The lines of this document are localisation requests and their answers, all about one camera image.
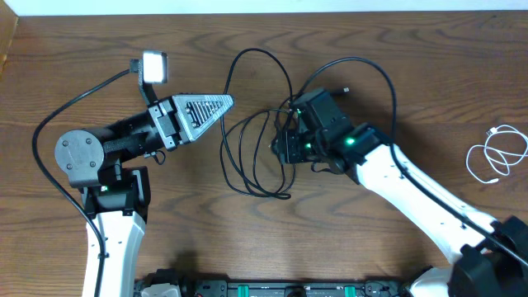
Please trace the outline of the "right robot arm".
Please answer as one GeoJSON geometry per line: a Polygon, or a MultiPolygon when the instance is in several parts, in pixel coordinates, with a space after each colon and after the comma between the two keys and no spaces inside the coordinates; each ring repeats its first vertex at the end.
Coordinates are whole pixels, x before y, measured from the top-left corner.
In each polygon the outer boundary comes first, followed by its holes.
{"type": "Polygon", "coordinates": [[[527,225],[501,222],[446,190],[414,165],[392,139],[369,124],[353,125],[324,89],[294,100],[293,129],[271,150],[283,164],[327,164],[383,197],[440,249],[448,268],[428,268],[402,296],[525,296],[527,225]]]}

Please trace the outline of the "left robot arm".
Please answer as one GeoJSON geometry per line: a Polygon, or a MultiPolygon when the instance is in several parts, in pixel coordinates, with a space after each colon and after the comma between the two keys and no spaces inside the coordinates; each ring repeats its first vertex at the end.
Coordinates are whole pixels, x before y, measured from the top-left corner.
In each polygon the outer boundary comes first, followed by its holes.
{"type": "Polygon", "coordinates": [[[229,94],[180,93],[158,98],[139,83],[147,109],[103,128],[70,130],[54,155],[96,231],[89,231],[83,294],[98,284],[101,296],[131,296],[139,247],[151,201],[146,167],[123,164],[143,156],[163,163],[165,154],[195,142],[234,104],[229,94]]]}

